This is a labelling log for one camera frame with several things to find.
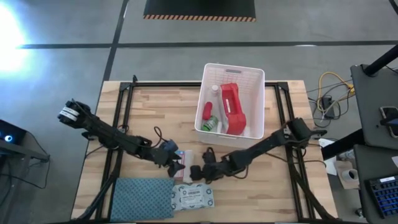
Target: wet wipes package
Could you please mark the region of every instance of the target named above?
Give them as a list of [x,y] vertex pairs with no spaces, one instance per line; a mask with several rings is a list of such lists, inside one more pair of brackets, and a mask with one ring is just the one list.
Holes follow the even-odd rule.
[[214,207],[213,190],[206,184],[180,184],[173,187],[174,211]]

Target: blue cloth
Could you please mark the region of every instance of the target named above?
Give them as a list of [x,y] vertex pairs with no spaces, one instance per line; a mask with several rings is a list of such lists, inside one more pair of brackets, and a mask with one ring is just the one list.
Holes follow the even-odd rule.
[[173,179],[118,178],[113,196],[112,222],[173,218]]

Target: green bottle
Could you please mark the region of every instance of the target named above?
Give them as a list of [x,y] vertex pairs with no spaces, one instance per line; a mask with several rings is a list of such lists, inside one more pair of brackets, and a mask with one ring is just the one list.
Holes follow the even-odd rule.
[[216,116],[211,116],[210,119],[201,127],[202,131],[211,131],[218,124],[218,118]]

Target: gray floor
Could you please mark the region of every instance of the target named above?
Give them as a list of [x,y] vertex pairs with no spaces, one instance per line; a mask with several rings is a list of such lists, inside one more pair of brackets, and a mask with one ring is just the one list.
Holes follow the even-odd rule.
[[[258,0],[255,23],[147,21],[142,19],[144,4],[145,0],[130,1],[120,42],[398,40],[398,16],[388,0]],[[0,17],[14,18],[3,26],[7,32],[0,37],[0,47],[7,41],[111,43],[121,5],[122,0],[0,1]],[[370,63],[391,47],[118,49],[110,80],[130,80],[133,74],[140,80],[199,80],[204,65],[213,62],[261,68],[267,80],[305,80],[307,90],[312,90],[318,88],[323,72],[349,80],[351,65]],[[56,116],[70,98],[95,110],[108,55],[109,49],[0,52],[0,119],[32,132],[52,159],[47,188],[24,185],[10,223],[69,219],[87,141]],[[398,66],[398,61],[391,66]],[[325,77],[323,85],[336,82],[335,77]],[[344,91],[339,88],[332,95],[339,97]],[[309,97],[316,98],[317,91]],[[345,102],[341,107],[345,111]],[[327,136],[342,138],[359,127],[352,98],[349,112],[332,122]],[[44,174],[45,167],[35,168],[27,179],[43,184]],[[358,192],[343,190],[333,177],[331,186],[339,217],[358,221],[353,213],[360,206]]]

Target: keyboard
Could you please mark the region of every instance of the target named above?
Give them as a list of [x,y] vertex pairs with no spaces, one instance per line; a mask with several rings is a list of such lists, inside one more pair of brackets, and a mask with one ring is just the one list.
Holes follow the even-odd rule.
[[398,215],[398,175],[368,180],[368,187],[382,218]]

